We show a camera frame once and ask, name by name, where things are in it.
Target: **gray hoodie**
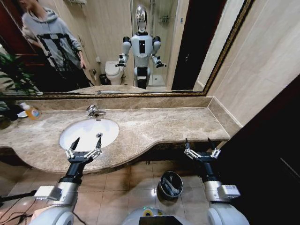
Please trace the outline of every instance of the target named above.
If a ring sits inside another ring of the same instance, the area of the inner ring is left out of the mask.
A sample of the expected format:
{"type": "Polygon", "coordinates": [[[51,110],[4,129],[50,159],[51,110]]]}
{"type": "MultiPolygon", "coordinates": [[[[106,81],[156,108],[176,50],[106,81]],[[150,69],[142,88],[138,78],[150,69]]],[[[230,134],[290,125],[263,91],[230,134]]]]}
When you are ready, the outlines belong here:
{"type": "Polygon", "coordinates": [[[53,10],[44,9],[47,12],[44,20],[31,12],[23,15],[23,36],[29,42],[37,41],[42,46],[51,66],[57,71],[80,69],[78,52],[82,48],[79,42],[53,10]]]}

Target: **soap bottle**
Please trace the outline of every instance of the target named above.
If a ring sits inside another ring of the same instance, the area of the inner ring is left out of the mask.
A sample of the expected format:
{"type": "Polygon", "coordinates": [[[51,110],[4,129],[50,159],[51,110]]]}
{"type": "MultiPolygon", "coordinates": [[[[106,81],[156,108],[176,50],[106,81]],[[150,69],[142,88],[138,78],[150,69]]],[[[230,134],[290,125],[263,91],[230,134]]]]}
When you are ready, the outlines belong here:
{"type": "Polygon", "coordinates": [[[36,120],[41,116],[41,113],[34,107],[26,104],[25,102],[21,103],[20,106],[25,110],[28,117],[32,120],[36,120]]]}

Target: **cable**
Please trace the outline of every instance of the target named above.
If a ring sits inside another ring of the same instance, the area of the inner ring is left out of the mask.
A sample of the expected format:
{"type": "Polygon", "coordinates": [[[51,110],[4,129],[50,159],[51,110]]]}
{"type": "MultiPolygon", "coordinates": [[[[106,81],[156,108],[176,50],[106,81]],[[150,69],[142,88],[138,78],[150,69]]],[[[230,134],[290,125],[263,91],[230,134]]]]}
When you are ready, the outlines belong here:
{"type": "Polygon", "coordinates": [[[26,222],[27,222],[27,217],[32,217],[32,214],[30,214],[30,215],[26,215],[26,214],[18,215],[18,216],[16,216],[16,217],[11,218],[11,219],[8,220],[8,221],[5,221],[4,224],[6,224],[6,223],[8,223],[8,222],[10,222],[10,221],[12,221],[12,220],[14,220],[14,219],[20,218],[20,217],[24,217],[24,218],[22,219],[22,221],[23,221],[24,219],[26,219],[26,222]]]}
{"type": "Polygon", "coordinates": [[[9,207],[8,210],[6,210],[5,213],[3,213],[3,215],[0,217],[0,220],[4,217],[4,215],[11,210],[12,207],[14,207],[21,199],[19,198],[11,207],[9,207]]]}
{"type": "MultiPolygon", "coordinates": [[[[2,224],[5,224],[5,223],[7,223],[7,222],[9,222],[9,221],[11,221],[11,220],[14,220],[14,219],[16,219],[16,218],[19,218],[19,217],[22,217],[22,216],[25,216],[24,218],[21,218],[20,219],[20,222],[22,222],[24,219],[27,219],[27,217],[29,217],[26,213],[27,213],[27,211],[34,205],[34,203],[36,202],[36,198],[34,199],[34,201],[32,202],[32,204],[28,207],[28,209],[25,211],[25,212],[13,212],[12,214],[10,214],[9,215],[9,217],[6,219],[6,220],[4,220],[4,221],[2,221],[2,222],[0,222],[0,224],[2,225],[2,224]],[[16,214],[16,213],[20,213],[20,215],[18,215],[18,216],[16,216],[16,217],[14,217],[14,218],[12,218],[12,219],[10,219],[11,217],[12,217],[12,215],[13,214],[16,214]]],[[[5,213],[7,213],[18,201],[16,201],[5,213]]]]}
{"type": "Polygon", "coordinates": [[[74,216],[77,217],[77,219],[78,219],[80,222],[82,222],[84,225],[87,225],[82,219],[79,218],[79,216],[78,216],[76,213],[74,213],[74,212],[72,212],[72,213],[74,214],[74,216]]]}

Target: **gold mirror frame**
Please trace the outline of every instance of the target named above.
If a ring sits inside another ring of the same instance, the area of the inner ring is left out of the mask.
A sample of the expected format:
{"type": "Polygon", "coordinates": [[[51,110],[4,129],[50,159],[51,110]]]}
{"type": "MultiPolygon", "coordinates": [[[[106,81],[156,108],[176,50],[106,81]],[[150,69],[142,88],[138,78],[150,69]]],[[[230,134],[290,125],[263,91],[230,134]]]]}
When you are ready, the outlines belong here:
{"type": "Polygon", "coordinates": [[[236,36],[239,33],[240,28],[255,0],[245,0],[243,6],[234,22],[234,25],[227,37],[227,40],[223,46],[223,49],[217,59],[217,62],[210,74],[208,81],[205,84],[203,91],[166,91],[162,93],[126,93],[126,94],[74,94],[65,92],[46,92],[43,95],[11,95],[0,96],[1,100],[43,100],[43,99],[78,99],[78,98],[138,98],[138,97],[192,97],[192,96],[206,96],[210,87],[215,80],[236,36]]]}

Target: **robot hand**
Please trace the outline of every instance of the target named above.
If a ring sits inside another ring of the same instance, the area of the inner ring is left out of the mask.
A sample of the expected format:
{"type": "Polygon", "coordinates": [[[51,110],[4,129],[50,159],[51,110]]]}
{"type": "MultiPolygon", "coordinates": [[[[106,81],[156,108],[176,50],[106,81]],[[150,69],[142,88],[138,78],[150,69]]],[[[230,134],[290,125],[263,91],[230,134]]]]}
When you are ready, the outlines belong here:
{"type": "Polygon", "coordinates": [[[126,67],[126,55],[120,55],[119,56],[119,63],[116,64],[116,67],[126,67]]]}
{"type": "Polygon", "coordinates": [[[160,60],[160,56],[152,56],[152,61],[154,63],[155,68],[167,67],[166,64],[162,63],[160,60]]]}
{"type": "Polygon", "coordinates": [[[167,65],[162,63],[161,60],[157,60],[157,62],[155,63],[155,68],[160,68],[160,67],[167,67],[167,65]]]}

